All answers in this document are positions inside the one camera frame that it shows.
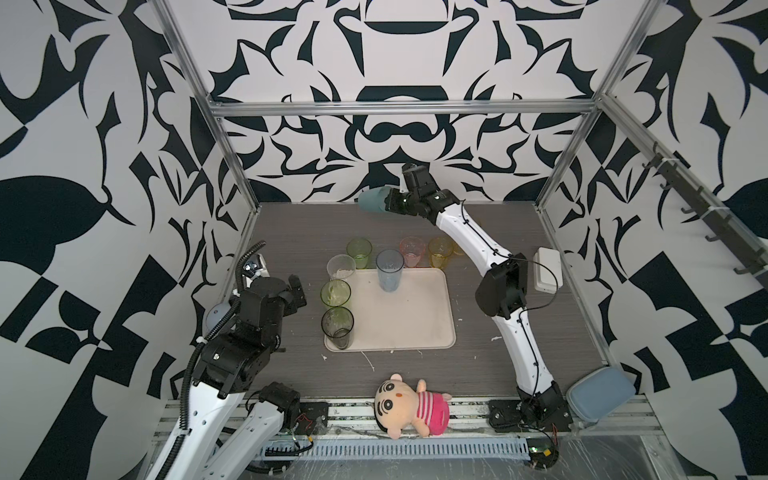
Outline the teal plastic cup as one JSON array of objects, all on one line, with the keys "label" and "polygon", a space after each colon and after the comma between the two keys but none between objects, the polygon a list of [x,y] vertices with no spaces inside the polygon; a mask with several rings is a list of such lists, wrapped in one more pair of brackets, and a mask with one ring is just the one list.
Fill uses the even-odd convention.
[{"label": "teal plastic cup", "polygon": [[360,193],[356,199],[358,206],[366,212],[387,213],[389,209],[390,186],[371,188]]}]

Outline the pink plastic cup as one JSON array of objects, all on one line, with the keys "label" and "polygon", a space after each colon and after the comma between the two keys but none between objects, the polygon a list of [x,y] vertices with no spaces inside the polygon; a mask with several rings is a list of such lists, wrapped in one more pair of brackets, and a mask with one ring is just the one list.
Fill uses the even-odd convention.
[{"label": "pink plastic cup", "polygon": [[415,268],[422,260],[426,244],[420,237],[409,236],[401,240],[399,250],[403,256],[405,266],[407,268]]}]

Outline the tall blue plastic cup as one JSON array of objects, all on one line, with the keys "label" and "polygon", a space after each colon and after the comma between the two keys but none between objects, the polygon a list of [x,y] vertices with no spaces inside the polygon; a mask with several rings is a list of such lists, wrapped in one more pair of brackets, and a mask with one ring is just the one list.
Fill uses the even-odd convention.
[{"label": "tall blue plastic cup", "polygon": [[377,255],[375,265],[380,288],[387,293],[395,292],[399,288],[405,267],[403,255],[399,250],[383,250]]}]

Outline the tall green plastic cup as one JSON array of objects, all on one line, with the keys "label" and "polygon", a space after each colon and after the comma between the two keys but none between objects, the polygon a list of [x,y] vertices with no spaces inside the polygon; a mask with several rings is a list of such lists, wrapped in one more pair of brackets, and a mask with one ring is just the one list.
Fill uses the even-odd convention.
[{"label": "tall green plastic cup", "polygon": [[349,283],[342,279],[332,279],[323,285],[320,299],[326,309],[345,306],[352,295]]}]

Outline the dark grey plastic cup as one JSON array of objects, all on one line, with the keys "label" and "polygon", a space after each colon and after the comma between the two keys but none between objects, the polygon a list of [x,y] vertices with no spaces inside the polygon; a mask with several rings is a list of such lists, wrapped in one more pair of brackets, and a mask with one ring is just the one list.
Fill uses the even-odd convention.
[{"label": "dark grey plastic cup", "polygon": [[321,319],[323,334],[339,350],[350,346],[354,324],[353,313],[343,306],[328,309]]}]

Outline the short green plastic cup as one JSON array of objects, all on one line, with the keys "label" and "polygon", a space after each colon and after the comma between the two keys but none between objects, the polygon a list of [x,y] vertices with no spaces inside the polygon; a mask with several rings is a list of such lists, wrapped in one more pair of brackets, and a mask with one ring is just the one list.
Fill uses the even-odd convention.
[{"label": "short green plastic cup", "polygon": [[372,251],[372,243],[363,237],[353,238],[346,245],[346,254],[353,258],[358,270],[368,267]]}]

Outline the clear plastic cup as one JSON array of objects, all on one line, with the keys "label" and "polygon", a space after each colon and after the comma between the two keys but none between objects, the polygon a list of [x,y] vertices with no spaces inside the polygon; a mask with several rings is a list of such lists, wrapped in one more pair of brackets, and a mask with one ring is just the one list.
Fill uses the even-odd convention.
[{"label": "clear plastic cup", "polygon": [[331,280],[344,280],[352,277],[357,270],[355,259],[347,254],[333,256],[326,265]]}]

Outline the beige plastic tray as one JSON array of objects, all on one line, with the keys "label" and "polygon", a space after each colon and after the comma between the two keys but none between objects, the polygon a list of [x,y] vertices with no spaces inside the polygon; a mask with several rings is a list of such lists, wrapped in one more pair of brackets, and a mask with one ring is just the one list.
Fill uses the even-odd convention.
[{"label": "beige plastic tray", "polygon": [[357,271],[346,280],[352,288],[343,306],[354,315],[346,352],[447,349],[456,333],[447,280],[435,268],[405,268],[399,288],[380,288],[375,269]]}]

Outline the tall yellow plastic cup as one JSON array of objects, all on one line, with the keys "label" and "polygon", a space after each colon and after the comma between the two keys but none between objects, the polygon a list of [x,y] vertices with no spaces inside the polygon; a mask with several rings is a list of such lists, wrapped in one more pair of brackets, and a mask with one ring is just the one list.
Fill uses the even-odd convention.
[{"label": "tall yellow plastic cup", "polygon": [[457,255],[457,256],[464,256],[465,255],[464,250],[460,247],[460,245],[456,241],[453,241],[452,244],[453,244],[453,254],[454,255]]}]

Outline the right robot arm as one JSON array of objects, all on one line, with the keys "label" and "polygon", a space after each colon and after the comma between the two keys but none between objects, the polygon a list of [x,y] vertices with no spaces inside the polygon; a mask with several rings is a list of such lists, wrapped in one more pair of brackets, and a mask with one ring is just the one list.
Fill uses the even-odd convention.
[{"label": "right robot arm", "polygon": [[406,165],[404,189],[384,186],[360,198],[362,207],[428,220],[453,240],[481,275],[475,291],[479,309],[499,329],[511,358],[520,397],[518,420],[525,428],[542,429],[567,403],[545,364],[529,321],[526,301],[527,273],[531,261],[495,241],[471,217],[464,202],[440,188],[425,166]]}]

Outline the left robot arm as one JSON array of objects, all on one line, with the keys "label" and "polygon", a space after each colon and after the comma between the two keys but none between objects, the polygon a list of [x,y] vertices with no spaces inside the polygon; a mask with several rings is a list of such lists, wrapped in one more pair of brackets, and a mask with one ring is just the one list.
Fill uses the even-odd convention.
[{"label": "left robot arm", "polygon": [[148,473],[151,479],[236,479],[273,437],[297,423],[299,393],[273,382],[260,389],[229,439],[219,439],[280,349],[283,319],[307,304],[295,275],[256,277],[237,290],[219,323],[197,341],[182,379],[179,418]]}]

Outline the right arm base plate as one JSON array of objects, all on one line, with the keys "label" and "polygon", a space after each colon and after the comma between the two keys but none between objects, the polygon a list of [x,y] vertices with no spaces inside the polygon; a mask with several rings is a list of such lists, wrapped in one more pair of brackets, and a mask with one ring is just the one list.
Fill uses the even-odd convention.
[{"label": "right arm base plate", "polygon": [[572,422],[573,416],[566,403],[545,406],[529,399],[488,401],[488,423],[497,433],[568,431]]}]

